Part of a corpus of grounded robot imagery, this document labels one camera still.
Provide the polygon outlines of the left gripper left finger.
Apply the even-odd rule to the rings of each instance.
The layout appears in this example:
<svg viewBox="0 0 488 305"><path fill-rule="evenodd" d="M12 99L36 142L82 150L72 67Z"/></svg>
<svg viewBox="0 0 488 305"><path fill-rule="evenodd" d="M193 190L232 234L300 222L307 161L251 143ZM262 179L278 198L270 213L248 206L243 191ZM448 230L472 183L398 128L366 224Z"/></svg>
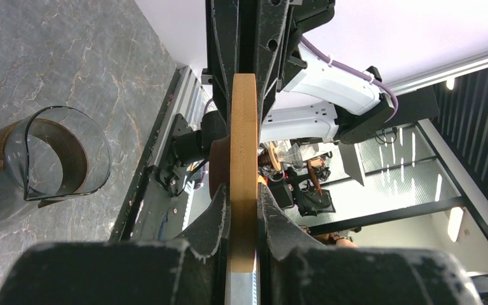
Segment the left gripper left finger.
<svg viewBox="0 0 488 305"><path fill-rule="evenodd" d="M223 304L229 195L168 241L41 243L16 261L0 304Z"/></svg>

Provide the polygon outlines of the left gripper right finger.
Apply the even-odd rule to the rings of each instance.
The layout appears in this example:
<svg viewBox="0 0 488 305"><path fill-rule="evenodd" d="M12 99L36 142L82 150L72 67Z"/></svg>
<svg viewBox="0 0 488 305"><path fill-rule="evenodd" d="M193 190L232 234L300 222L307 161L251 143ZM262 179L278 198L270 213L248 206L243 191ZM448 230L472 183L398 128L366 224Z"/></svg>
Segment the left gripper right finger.
<svg viewBox="0 0 488 305"><path fill-rule="evenodd" d="M451 254L410 248L326 246L258 187L261 304L480 304Z"/></svg>

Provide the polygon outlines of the wooden ring dripper stand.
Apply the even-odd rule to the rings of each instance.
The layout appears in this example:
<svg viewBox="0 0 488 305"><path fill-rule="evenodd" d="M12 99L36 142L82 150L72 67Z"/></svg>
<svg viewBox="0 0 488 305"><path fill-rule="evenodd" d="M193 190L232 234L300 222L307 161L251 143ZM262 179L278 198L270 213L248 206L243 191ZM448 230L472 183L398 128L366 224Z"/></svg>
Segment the wooden ring dripper stand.
<svg viewBox="0 0 488 305"><path fill-rule="evenodd" d="M233 78L229 131L229 268L234 273L254 270L257 243L258 117L254 74Z"/></svg>

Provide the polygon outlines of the dark glass carafe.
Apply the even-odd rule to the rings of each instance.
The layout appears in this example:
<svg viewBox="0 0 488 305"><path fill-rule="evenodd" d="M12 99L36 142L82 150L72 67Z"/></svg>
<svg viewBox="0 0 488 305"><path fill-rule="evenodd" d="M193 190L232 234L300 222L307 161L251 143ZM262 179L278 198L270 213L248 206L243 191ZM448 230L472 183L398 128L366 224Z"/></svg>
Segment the dark glass carafe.
<svg viewBox="0 0 488 305"><path fill-rule="evenodd" d="M38 208L97 192L111 172L104 131L68 106L0 128L0 231Z"/></svg>

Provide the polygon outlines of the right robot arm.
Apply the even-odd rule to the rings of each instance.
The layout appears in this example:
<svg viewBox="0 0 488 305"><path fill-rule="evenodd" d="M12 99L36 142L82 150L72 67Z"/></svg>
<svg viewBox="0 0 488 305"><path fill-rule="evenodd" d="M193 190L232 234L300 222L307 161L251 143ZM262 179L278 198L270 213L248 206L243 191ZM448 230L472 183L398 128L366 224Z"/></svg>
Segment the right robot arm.
<svg viewBox="0 0 488 305"><path fill-rule="evenodd" d="M306 67L276 93L259 140L322 139L356 144L383 129L398 111L396 95L370 66L358 71L331 59L303 38L298 59Z"/></svg>

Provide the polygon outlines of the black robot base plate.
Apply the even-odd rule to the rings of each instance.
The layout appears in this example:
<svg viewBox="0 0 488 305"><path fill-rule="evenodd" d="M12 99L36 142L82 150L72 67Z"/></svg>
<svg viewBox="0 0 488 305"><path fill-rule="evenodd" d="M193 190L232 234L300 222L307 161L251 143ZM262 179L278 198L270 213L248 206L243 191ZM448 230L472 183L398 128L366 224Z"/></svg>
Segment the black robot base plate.
<svg viewBox="0 0 488 305"><path fill-rule="evenodd" d="M176 114L159 165L148 166L152 130L109 241L171 240L184 230L194 188L206 181L210 146L226 136L225 124L208 100L197 130Z"/></svg>

